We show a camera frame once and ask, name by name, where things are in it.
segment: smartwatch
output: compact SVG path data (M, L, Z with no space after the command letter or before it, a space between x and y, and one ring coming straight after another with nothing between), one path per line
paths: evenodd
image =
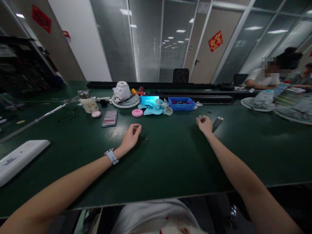
M119 162L119 160L116 158L116 156L114 155L114 151L115 150L115 148L111 148L111 149L109 149L108 151L106 151L105 153L104 153L104 155L107 155L108 157L109 157L109 159L111 160L110 162L113 164L113 165L116 165L118 162Z

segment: white clothing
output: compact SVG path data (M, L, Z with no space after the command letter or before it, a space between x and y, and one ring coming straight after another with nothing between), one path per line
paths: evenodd
M279 74L275 73L275 74L271 74L271 76L272 77L265 77L264 72L262 72L262 69L258 68L256 70L252 71L248 75L248 77L246 78L246 80L243 83L243 86L246 86L245 82L247 80L254 80L257 84L264 85L264 86L279 85L279 83L280 83Z
M178 199L140 202L126 205L120 212L111 234L122 233L206 233L192 212Z

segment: hand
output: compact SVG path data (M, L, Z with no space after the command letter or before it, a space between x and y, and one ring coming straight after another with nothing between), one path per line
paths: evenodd
M306 85L306 84L295 84L295 85L291 85L291 87L295 87L295 88L301 88L301 89L304 89L304 90L308 90L308 91L312 91L312 86L311 85Z
M205 116L204 117L206 118L205 119L205 122L201 122L201 120L199 118L196 118L197 120L197 123L198 123L198 127L199 129L202 131L202 133L206 136L208 134L211 134L212 133L212 122L211 120L209 119L208 116Z
M124 134L123 142L121 143L120 148L126 150L127 152L131 150L136 145L141 130L142 126L140 124L131 124Z

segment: pink lid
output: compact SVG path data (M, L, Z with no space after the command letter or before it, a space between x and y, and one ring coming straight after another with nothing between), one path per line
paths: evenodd
M133 115L134 117L140 117L140 116L143 115L143 111L140 110L140 109L135 109L135 110L132 111L132 115Z

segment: black office chair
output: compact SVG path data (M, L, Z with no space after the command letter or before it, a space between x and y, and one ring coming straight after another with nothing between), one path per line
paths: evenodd
M189 70L187 68L176 68L173 70L173 83L188 83Z
M234 86L240 86L249 74L234 74Z

